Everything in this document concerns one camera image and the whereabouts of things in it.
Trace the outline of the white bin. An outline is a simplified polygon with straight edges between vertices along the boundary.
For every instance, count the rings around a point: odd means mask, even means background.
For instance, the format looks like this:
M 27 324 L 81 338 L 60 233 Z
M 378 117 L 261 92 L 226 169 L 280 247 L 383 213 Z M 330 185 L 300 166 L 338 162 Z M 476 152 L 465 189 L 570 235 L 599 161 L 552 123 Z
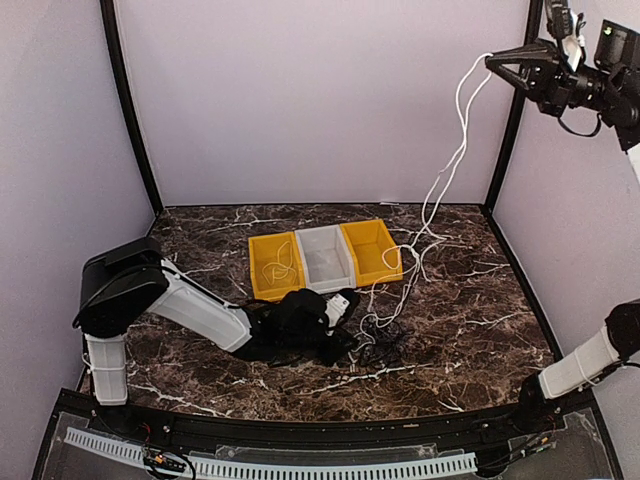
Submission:
M 355 268 L 338 225 L 294 231 L 306 287 L 319 294 L 355 288 Z

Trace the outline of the yellow bin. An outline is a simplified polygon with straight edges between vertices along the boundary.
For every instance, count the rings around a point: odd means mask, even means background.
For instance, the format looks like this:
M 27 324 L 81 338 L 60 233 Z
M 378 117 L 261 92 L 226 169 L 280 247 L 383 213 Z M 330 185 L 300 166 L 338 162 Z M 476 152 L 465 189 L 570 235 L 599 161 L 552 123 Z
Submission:
M 343 223 L 340 228 L 354 262 L 358 287 L 403 278 L 398 247 L 381 219 Z
M 279 301 L 306 286 L 302 260 L 293 232 L 248 239 L 250 276 L 256 299 Z

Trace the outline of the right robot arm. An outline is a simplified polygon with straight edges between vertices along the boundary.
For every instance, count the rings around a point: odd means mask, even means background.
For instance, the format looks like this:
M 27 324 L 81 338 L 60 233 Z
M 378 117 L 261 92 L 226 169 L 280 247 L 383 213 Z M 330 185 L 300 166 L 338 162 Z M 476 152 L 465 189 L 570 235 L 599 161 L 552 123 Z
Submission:
M 522 382 L 595 333 L 612 307 L 639 294 L 639 186 L 610 137 L 564 136 L 528 108 L 494 209 L 489 182 L 506 97 L 490 90 L 472 111 L 469 151 L 435 197 L 452 146 L 450 81 L 480 53 L 470 38 L 433 28 L 400 33 L 390 21 L 321 30 L 325 78 L 341 81 L 354 120 L 332 140 L 329 162 L 349 169 L 333 191 L 356 192 L 345 220 L 383 219 L 424 257 L 409 294 L 374 292 L 377 319 L 353 367 L 318 372 L 300 390 L 318 421 L 416 418 L 516 401 Z

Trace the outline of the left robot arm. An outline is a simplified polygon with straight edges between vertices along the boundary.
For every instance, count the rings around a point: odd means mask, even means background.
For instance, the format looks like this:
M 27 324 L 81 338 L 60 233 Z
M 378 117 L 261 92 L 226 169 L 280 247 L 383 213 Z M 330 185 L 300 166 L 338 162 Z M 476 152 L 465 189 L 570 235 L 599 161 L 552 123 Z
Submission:
M 73 325 L 87 342 L 101 417 L 120 436 L 134 435 L 141 427 L 140 412 L 127 403 L 125 335 L 145 313 L 172 321 L 247 362 L 313 353 L 331 366 L 375 342 L 365 330 L 351 335 L 343 328 L 359 302 L 353 289 L 342 289 L 328 300 L 300 288 L 278 302 L 232 304 L 179 271 L 150 237 L 89 260 L 82 295 Z

